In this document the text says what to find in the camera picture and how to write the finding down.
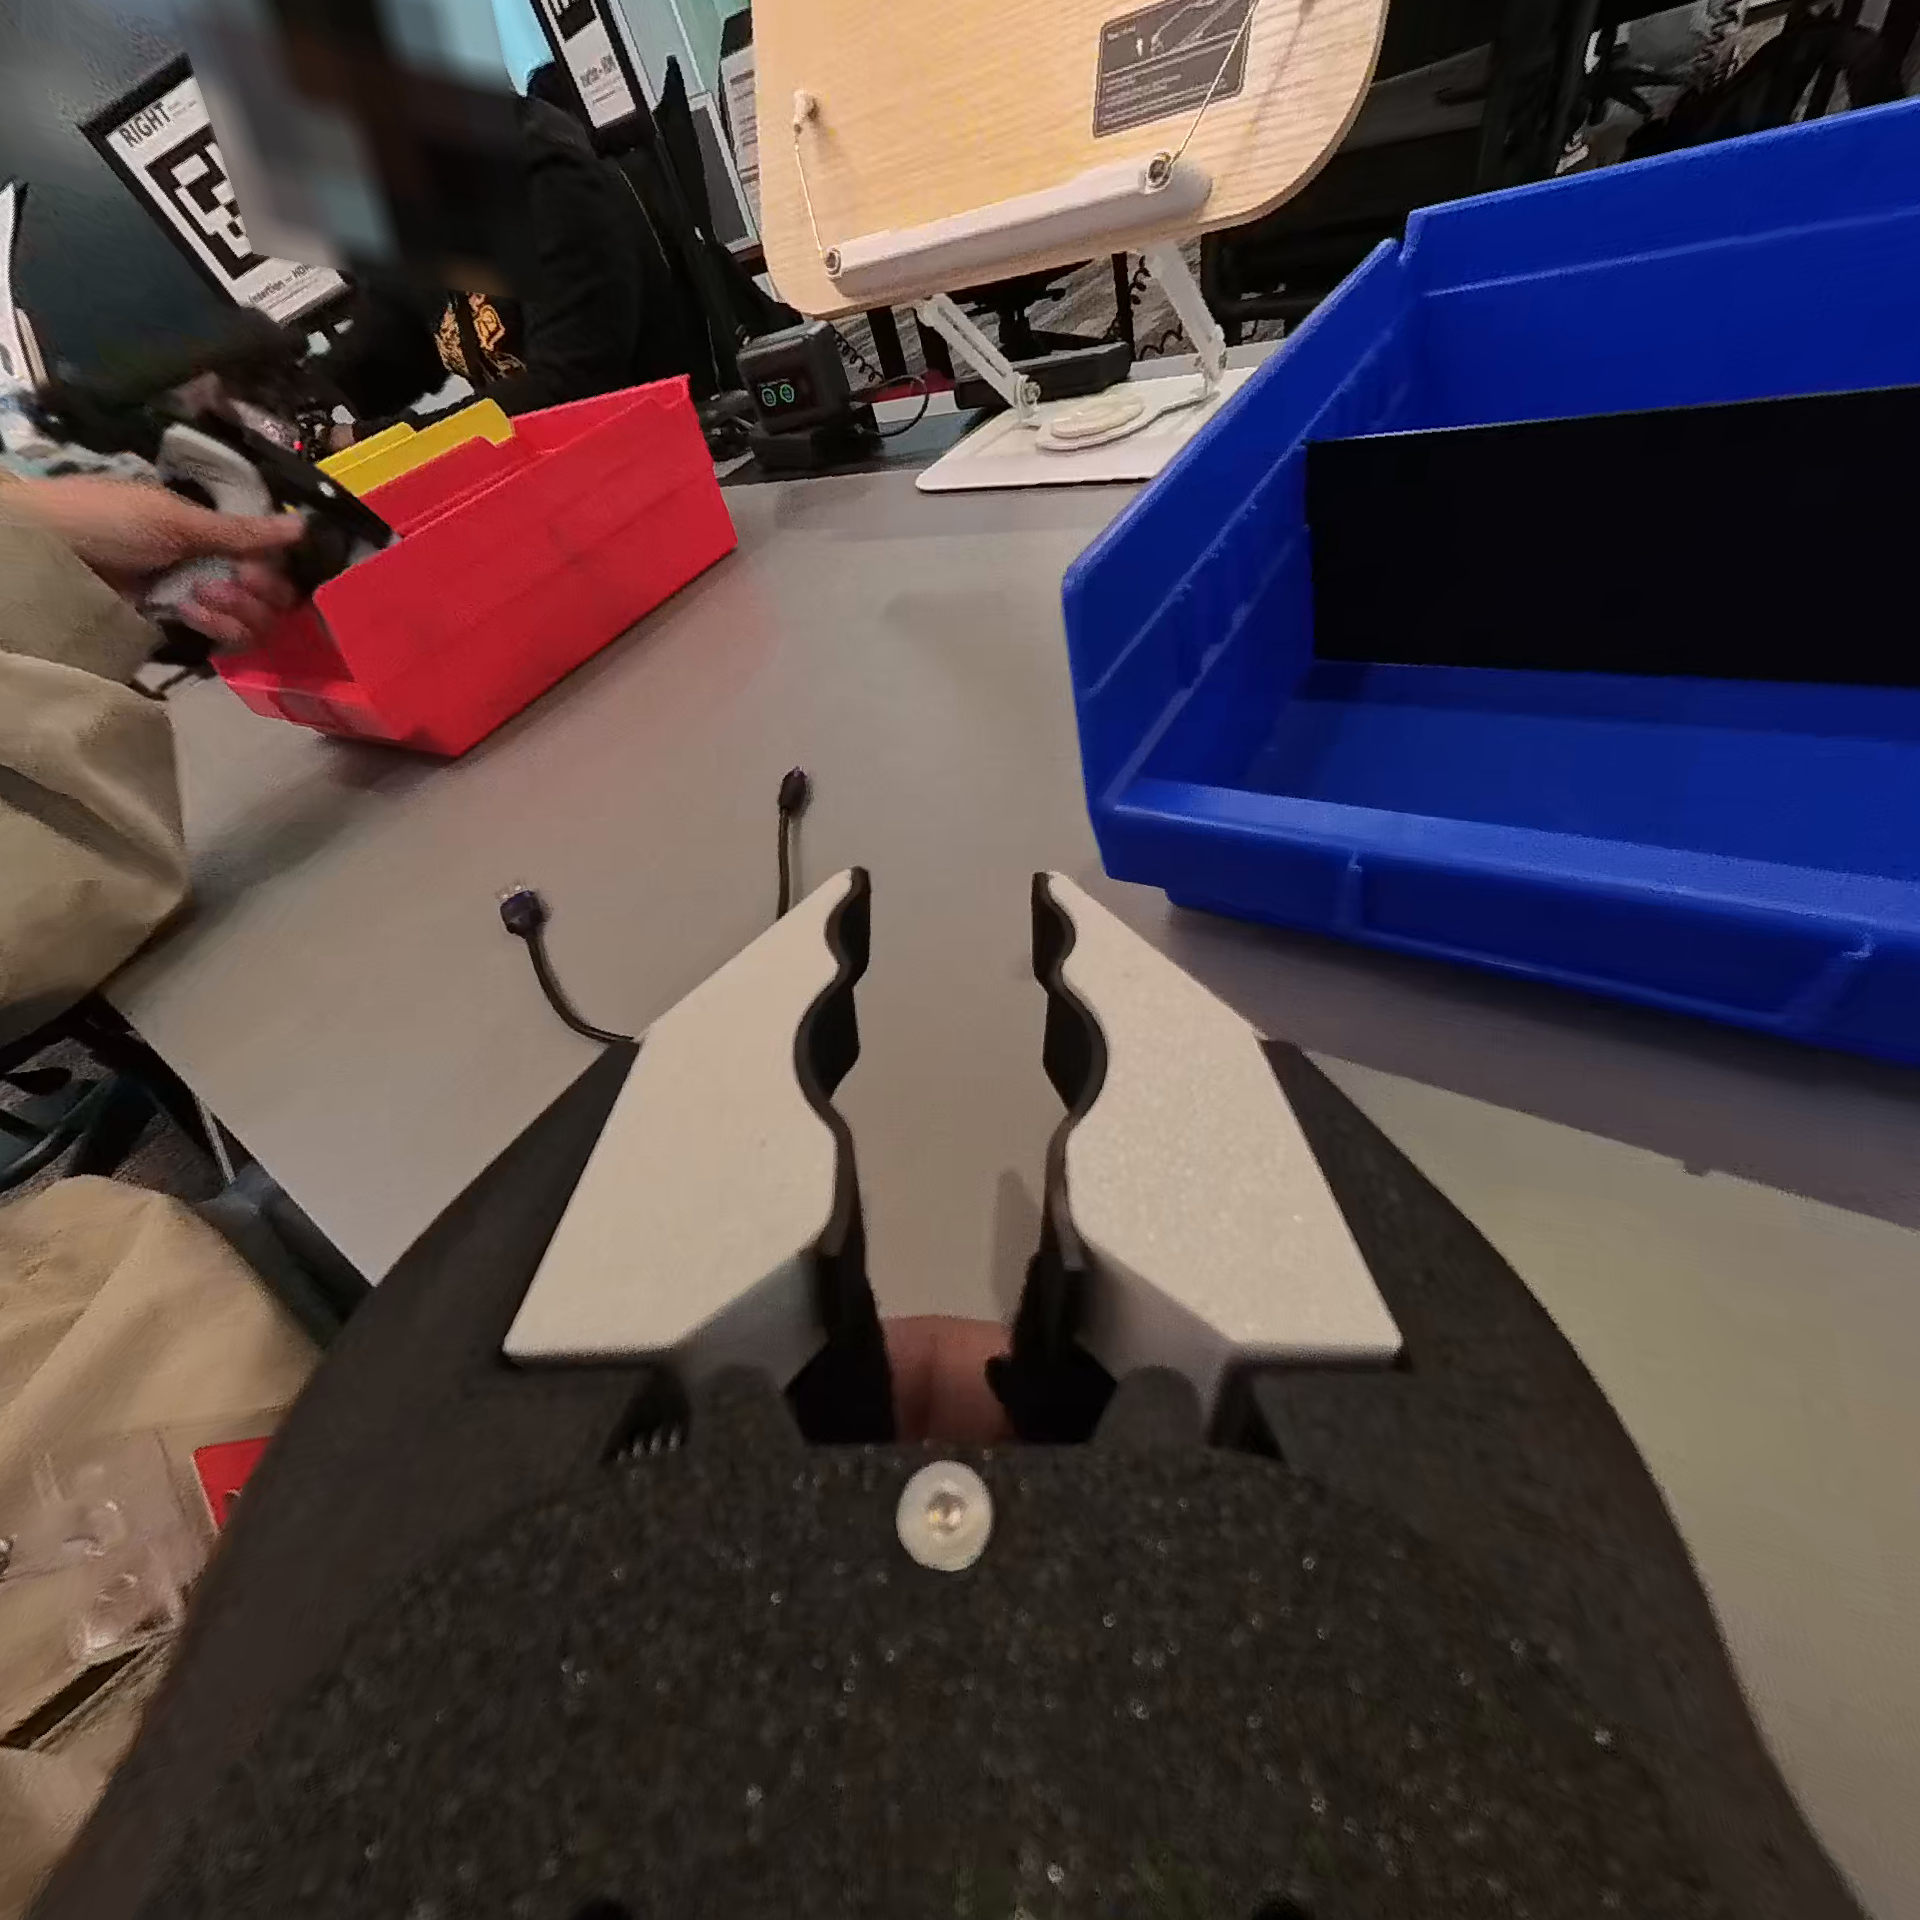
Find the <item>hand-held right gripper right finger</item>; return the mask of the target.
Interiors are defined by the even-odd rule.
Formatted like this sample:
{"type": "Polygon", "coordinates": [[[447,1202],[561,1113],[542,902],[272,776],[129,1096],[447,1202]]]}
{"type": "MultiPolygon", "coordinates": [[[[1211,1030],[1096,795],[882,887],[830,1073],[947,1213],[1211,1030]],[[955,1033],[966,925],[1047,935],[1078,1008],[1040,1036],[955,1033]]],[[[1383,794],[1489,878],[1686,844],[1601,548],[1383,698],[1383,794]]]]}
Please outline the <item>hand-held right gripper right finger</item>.
{"type": "Polygon", "coordinates": [[[1029,1399],[1144,1369],[1202,1404],[1263,1368],[1380,1369],[1405,1335],[1260,1031],[1061,872],[1029,892],[1061,1103],[1029,1260],[1029,1399]]]}

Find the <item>red storage bin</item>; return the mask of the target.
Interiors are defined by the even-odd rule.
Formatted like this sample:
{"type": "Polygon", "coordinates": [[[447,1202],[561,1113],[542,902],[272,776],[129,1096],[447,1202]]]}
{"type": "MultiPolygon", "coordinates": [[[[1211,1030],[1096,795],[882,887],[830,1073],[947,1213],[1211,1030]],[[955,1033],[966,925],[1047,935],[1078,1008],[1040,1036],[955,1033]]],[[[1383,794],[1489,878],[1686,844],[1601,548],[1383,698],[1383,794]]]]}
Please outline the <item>red storage bin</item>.
{"type": "Polygon", "coordinates": [[[397,542],[213,668],[252,711],[459,757],[732,553],[685,377],[513,417],[360,497],[397,542]]]}

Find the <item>black cable blue plug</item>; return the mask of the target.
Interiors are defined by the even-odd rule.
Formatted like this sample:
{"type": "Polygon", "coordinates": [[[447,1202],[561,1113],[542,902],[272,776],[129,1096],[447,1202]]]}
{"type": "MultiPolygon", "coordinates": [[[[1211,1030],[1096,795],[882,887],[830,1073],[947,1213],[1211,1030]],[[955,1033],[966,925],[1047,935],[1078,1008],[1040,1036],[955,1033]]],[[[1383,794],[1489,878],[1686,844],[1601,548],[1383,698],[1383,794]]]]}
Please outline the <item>black cable blue plug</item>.
{"type": "MultiPolygon", "coordinates": [[[[797,902],[798,836],[810,802],[810,772],[805,766],[790,766],[780,776],[778,787],[777,919],[787,917],[797,902]]],[[[497,902],[497,909],[504,932],[527,952],[542,1002],[572,1036],[596,1045],[636,1043],[636,1033],[589,1020],[567,991],[549,941],[552,913],[535,885],[518,883],[511,887],[497,902]]]]}

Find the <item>blue storage bin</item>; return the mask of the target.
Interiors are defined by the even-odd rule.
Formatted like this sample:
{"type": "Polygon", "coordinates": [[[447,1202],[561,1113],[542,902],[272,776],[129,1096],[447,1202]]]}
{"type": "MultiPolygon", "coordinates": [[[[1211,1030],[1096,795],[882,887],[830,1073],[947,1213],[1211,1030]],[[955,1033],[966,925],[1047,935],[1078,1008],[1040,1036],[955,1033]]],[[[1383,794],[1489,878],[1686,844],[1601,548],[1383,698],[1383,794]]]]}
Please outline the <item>blue storage bin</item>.
{"type": "Polygon", "coordinates": [[[1103,864],[1917,1061],[1917,686],[1315,652],[1306,449],[1917,385],[1919,108],[1415,211],[1068,568],[1103,864]]]}

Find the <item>person's left forearm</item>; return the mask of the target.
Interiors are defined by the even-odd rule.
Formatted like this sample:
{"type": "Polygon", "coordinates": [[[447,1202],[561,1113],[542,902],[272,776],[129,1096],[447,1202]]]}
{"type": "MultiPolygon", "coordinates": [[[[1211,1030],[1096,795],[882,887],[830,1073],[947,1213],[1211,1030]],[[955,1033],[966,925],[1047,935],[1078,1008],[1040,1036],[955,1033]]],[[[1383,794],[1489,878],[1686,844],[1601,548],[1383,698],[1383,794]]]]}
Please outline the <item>person's left forearm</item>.
{"type": "Polygon", "coordinates": [[[4,483],[2,1037],[97,991],[189,895],[159,631],[4,483]]]}

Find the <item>person's left hand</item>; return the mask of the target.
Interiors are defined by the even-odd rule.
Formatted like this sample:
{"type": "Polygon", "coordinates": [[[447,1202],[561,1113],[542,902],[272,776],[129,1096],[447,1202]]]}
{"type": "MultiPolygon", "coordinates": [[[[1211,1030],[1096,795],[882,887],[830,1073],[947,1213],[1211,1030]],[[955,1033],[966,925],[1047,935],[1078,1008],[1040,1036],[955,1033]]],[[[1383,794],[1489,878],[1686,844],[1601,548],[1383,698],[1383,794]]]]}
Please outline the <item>person's left hand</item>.
{"type": "Polygon", "coordinates": [[[250,648],[301,602],[282,558],[305,528],[288,512],[222,512],[107,475],[46,482],[37,504],[85,564],[142,608],[156,610],[159,582],[180,568],[210,566],[163,615],[217,649],[250,648]]]}

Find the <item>yellow storage bin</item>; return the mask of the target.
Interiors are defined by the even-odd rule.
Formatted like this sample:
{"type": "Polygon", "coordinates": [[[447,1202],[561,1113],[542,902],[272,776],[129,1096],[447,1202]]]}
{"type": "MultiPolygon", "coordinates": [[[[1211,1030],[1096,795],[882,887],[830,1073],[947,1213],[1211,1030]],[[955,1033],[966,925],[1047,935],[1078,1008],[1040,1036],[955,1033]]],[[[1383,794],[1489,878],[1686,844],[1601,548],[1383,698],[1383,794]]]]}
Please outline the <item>yellow storage bin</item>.
{"type": "Polygon", "coordinates": [[[428,425],[394,421],[376,433],[329,452],[319,461],[319,470],[364,499],[459,448],[471,444],[497,448],[511,444],[515,437],[515,419],[493,397],[483,397],[437,417],[428,425]]]}

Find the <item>black framed marker sign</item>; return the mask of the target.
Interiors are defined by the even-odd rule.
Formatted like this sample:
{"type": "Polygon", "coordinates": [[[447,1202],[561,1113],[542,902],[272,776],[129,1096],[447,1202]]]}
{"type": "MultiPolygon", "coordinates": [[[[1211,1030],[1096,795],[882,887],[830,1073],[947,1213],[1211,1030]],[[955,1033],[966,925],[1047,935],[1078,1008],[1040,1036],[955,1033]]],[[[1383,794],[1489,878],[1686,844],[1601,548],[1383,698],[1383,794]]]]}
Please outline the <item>black framed marker sign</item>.
{"type": "Polygon", "coordinates": [[[111,97],[79,130],[161,234],[229,304],[286,327],[324,323],[343,311],[350,287],[341,269],[255,247],[185,54],[111,97]]]}

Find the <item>black power adapter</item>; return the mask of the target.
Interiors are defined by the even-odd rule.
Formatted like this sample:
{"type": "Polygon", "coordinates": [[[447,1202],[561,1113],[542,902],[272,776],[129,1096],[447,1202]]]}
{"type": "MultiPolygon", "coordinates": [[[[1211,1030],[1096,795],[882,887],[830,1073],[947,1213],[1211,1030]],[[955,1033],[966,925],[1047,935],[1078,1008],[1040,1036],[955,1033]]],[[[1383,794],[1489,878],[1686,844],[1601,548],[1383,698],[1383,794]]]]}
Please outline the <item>black power adapter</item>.
{"type": "Polygon", "coordinates": [[[749,453],[764,478],[805,478],[864,467],[885,455],[886,437],[870,416],[795,429],[746,428],[749,453]]]}

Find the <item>black power station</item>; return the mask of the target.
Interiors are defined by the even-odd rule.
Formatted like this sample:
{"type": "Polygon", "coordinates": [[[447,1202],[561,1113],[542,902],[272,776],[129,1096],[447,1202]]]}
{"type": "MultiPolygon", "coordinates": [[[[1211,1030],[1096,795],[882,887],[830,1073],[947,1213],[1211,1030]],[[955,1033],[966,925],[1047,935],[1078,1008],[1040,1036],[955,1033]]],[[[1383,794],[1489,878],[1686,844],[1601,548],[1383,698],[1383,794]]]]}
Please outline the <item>black power station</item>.
{"type": "Polygon", "coordinates": [[[738,345],[734,366],[764,433],[805,433],[852,417],[851,374],[828,322],[805,319],[749,340],[738,345]]]}

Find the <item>person's beige clothing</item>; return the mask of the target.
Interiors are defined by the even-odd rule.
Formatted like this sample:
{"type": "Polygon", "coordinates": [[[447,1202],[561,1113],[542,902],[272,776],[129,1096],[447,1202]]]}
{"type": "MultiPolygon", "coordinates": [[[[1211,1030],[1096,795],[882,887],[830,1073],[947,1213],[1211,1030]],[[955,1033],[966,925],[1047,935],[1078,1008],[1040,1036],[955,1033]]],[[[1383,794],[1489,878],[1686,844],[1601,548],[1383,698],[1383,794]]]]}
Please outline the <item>person's beige clothing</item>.
{"type": "MultiPolygon", "coordinates": [[[[322,1355],[190,1206],[66,1178],[4,1206],[2,1522],[39,1462],[231,1422],[275,1433],[322,1355]]],[[[2,1590],[2,1911],[24,1915],[127,1758],[180,1643],[83,1670],[54,1604],[2,1590]]]]}

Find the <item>clear plastic bag red label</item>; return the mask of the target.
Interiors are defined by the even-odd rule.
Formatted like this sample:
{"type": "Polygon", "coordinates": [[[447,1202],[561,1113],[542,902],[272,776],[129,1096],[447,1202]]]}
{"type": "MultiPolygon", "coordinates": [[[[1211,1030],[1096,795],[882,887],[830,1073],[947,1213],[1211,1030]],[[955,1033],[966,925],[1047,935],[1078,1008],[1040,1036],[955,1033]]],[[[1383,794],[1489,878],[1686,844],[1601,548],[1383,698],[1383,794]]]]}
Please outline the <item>clear plastic bag red label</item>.
{"type": "Polygon", "coordinates": [[[4,1592],[52,1601],[83,1671],[170,1639],[272,1438],[226,1420],[44,1453],[4,1513],[4,1592]]]}

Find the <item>black rectangular device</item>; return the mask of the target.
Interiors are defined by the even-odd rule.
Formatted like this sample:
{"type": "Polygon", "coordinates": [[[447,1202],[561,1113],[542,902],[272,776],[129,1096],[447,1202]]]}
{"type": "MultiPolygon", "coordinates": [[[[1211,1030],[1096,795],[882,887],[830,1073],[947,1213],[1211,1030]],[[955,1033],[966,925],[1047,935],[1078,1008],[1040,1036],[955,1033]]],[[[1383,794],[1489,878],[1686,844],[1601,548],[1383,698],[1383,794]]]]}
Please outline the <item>black rectangular device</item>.
{"type": "MultiPolygon", "coordinates": [[[[1076,401],[1129,382],[1135,357],[1125,341],[1103,341],[1012,361],[1030,379],[1042,404],[1076,401]]],[[[952,388],[958,414],[1005,414],[1011,401],[982,375],[961,377],[952,388]]]]}

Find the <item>wooden book stand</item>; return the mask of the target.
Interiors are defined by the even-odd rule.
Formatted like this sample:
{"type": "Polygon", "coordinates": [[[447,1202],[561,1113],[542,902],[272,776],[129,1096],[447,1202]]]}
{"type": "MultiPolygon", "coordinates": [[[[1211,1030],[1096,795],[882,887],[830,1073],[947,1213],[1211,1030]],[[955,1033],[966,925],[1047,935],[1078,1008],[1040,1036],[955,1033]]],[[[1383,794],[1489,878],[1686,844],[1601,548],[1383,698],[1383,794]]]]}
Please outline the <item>wooden book stand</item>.
{"type": "Polygon", "coordinates": [[[754,4],[758,228],[810,319],[911,307],[1003,411],[925,491],[1148,482],[1248,382],[1188,241],[1277,211],[1353,130],[1384,2],[754,4]],[[1192,372],[1045,399],[957,295],[1114,253],[1192,372]]]}

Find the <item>black bin divider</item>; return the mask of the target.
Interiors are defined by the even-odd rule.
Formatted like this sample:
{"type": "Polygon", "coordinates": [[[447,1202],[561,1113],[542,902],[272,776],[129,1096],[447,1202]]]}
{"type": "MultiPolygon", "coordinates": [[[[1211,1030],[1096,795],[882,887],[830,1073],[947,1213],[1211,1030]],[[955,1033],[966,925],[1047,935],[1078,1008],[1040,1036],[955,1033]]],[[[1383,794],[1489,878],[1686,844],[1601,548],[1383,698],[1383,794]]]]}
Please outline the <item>black bin divider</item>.
{"type": "Polygon", "coordinates": [[[1320,660],[1914,690],[1919,390],[1311,441],[1320,660]]]}

